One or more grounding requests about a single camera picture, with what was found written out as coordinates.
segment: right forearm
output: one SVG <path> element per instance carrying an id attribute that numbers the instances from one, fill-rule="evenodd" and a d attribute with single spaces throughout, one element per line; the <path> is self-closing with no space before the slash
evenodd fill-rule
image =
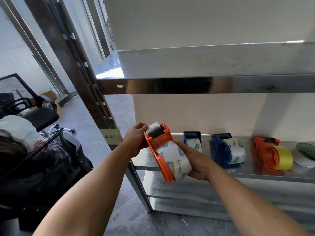
<path id="1" fill-rule="evenodd" d="M 211 162 L 207 179 L 243 236 L 309 235 L 283 211 Z"/>

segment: gray floor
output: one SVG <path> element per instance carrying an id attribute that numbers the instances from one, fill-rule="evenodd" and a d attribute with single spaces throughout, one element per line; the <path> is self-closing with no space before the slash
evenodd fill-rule
<path id="1" fill-rule="evenodd" d="M 122 136 L 129 127 L 135 124 L 135 115 L 131 95 L 106 96 Z M 109 153 L 110 149 L 87 111 L 80 97 L 73 98 L 62 108 L 62 116 L 58 120 L 61 127 L 75 128 L 73 136 L 83 146 L 86 156 L 96 167 Z M 143 180 L 144 172 L 138 171 Z M 133 190 L 128 179 L 124 177 L 116 205 L 104 235 L 111 236 L 191 236 L 191 235 L 240 235 L 230 221 L 208 219 L 182 215 L 186 224 L 176 214 L 153 212 L 148 214 Z M 30 236 L 29 232 L 14 232 L 18 228 L 16 221 L 10 222 L 15 228 L 5 236 Z M 315 230 L 314 225 L 304 225 Z"/>

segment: orange tape dispenser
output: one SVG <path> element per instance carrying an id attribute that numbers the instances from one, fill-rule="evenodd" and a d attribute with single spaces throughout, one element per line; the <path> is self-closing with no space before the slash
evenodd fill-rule
<path id="1" fill-rule="evenodd" d="M 169 141 L 173 141 L 173 137 L 171 135 L 171 131 L 166 126 L 165 123 L 162 124 L 152 124 L 149 126 L 149 129 L 147 132 L 144 133 L 144 136 L 148 142 L 148 145 L 152 151 L 152 154 L 161 169 L 161 172 L 163 174 L 163 177 L 167 183 L 170 183 L 172 180 L 175 180 L 175 177 L 167 165 L 167 163 L 164 161 L 163 157 L 156 153 L 155 150 L 163 146 Z"/>
<path id="2" fill-rule="evenodd" d="M 266 168 L 276 171 L 290 170 L 293 165 L 293 157 L 288 149 L 279 146 L 279 139 L 255 137 L 254 142 L 258 155 Z"/>

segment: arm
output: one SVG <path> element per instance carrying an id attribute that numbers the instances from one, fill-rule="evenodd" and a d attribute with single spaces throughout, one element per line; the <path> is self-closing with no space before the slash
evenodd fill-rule
<path id="1" fill-rule="evenodd" d="M 103 235 L 128 163 L 139 154 L 147 129 L 143 123 L 131 127 L 123 142 L 58 200 L 33 236 Z"/>
<path id="2" fill-rule="evenodd" d="M 176 141 L 189 159 L 189 176 L 207 180 L 220 196 L 227 212 L 243 236 L 310 235 L 279 208 L 248 189 L 199 151 Z"/>

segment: chair seat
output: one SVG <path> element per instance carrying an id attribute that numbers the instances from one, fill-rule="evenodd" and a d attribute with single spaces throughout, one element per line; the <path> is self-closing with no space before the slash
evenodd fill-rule
<path id="1" fill-rule="evenodd" d="M 32 109 L 22 118 L 29 120 L 37 131 L 41 131 L 56 122 L 59 118 L 58 114 L 50 107 L 40 107 Z"/>

